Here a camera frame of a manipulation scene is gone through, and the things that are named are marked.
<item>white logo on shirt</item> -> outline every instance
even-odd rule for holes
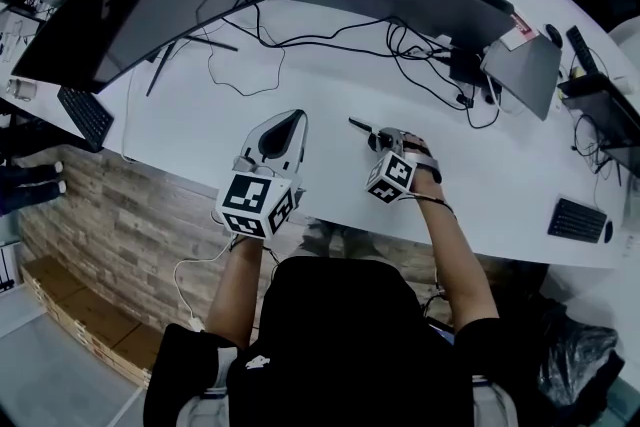
[[[265,358],[264,356],[256,356],[249,363],[247,363],[247,370],[252,370],[254,368],[262,368],[267,363],[271,361],[270,358]]]

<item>sleeve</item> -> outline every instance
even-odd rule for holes
[[[190,331],[178,324],[167,327],[144,402],[146,427],[175,427],[182,407],[215,383],[218,348],[222,347],[235,345],[219,336]]]
[[[502,319],[480,319],[464,326],[454,342],[456,357],[467,375],[482,375],[513,399],[521,426],[535,422],[540,400],[534,351]]]

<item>curved desk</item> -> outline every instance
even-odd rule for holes
[[[552,23],[563,34],[578,25],[585,40],[605,61],[611,77],[639,80],[615,43],[571,0],[509,0],[537,26]],[[336,29],[368,19],[329,8],[271,0],[261,4],[262,24],[276,40],[301,34],[331,34]],[[232,19],[255,26],[252,8]],[[210,71],[218,82],[230,82],[245,94],[275,87],[281,49],[263,48],[253,38],[215,22],[215,38],[240,49],[215,50]],[[28,30],[25,22],[24,31]],[[339,44],[384,52],[385,27],[347,31]],[[20,54],[0,62],[5,83]],[[615,267],[622,258],[626,235],[619,229],[626,195],[614,172],[607,181],[596,177],[584,160],[572,152],[573,120],[552,105],[543,123],[513,99],[498,122],[484,130],[470,128],[465,113],[453,111],[426,91],[405,80],[392,59],[325,49],[295,47],[286,50],[277,90],[242,97],[230,87],[216,85],[207,69],[210,50],[188,45],[167,62],[149,98],[144,94],[157,64],[143,62],[100,95],[115,115],[105,147],[120,152],[123,145],[127,90],[129,119],[125,154],[145,164],[212,186],[223,182],[233,157],[249,131],[267,118],[288,109],[304,109],[309,116],[305,162],[300,168],[307,190],[300,205],[303,214],[336,223],[408,239],[429,242],[424,221],[413,202],[387,207],[363,191],[375,155],[364,135],[347,123],[349,116],[382,126],[395,126],[424,137],[440,161],[449,203],[477,253],[564,265]],[[573,50],[565,42],[562,64],[569,68]],[[435,66],[442,74],[447,69]],[[444,83],[425,63],[403,64],[405,71],[453,101],[457,91]],[[57,87],[40,84],[30,103],[7,98],[21,108],[73,133],[78,133],[55,98]],[[495,108],[476,102],[470,112],[476,125],[491,121]],[[597,203],[613,221],[609,244],[586,244],[546,235],[559,197]]]

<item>wood plank flooring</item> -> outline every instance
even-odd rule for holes
[[[55,257],[98,294],[158,329],[171,322],[187,325],[189,313],[176,292],[173,270],[184,258],[211,258],[227,243],[228,234],[210,217],[217,191],[143,164],[126,163],[108,150],[92,155],[61,146],[18,163],[29,166],[56,160],[65,165],[67,194],[21,211],[20,257]],[[280,259],[298,245],[307,222],[294,213],[270,242]],[[374,241],[398,264],[424,302],[435,289],[431,247],[382,236]],[[337,256],[340,248],[336,237],[332,253]],[[226,259],[223,255],[216,262],[179,268],[181,290],[202,317]],[[494,285],[513,284],[530,274],[527,264],[489,257],[481,261]],[[265,252],[256,327],[274,265]],[[440,300],[432,304],[430,315],[449,322],[448,304]]]

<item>keyboard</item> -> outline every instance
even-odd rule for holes
[[[58,100],[93,151],[100,151],[113,116],[91,93],[61,87]]]
[[[571,29],[567,31],[567,38],[569,38],[569,43],[571,43],[571,46],[576,51],[576,57],[587,75],[599,73],[598,66],[591,55],[591,50],[589,50],[578,27],[575,25],[571,27]]]
[[[582,242],[597,243],[607,221],[604,212],[561,199],[549,225],[549,235]]]

